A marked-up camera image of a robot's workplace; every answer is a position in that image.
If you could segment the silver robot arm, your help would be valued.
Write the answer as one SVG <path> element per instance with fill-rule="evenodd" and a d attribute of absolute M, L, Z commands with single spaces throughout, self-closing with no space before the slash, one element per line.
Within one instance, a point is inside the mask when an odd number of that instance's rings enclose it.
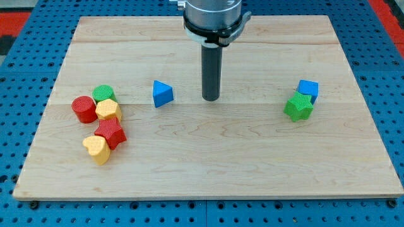
<path fill-rule="evenodd" d="M 206 48 L 227 47 L 242 34 L 252 13 L 241 0 L 169 0 L 183 12 L 187 36 Z"/>

